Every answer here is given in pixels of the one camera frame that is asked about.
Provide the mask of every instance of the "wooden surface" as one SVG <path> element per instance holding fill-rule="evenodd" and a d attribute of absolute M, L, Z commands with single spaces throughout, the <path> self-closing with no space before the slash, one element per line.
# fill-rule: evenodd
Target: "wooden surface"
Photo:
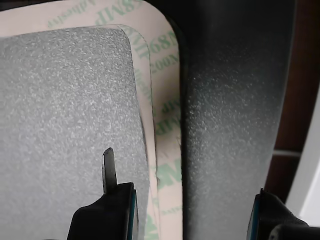
<path fill-rule="evenodd" d="M 298 0 L 288 82 L 275 149 L 302 152 L 319 82 L 320 0 Z M 297 157 L 273 156 L 265 189 L 285 202 L 298 163 Z"/>

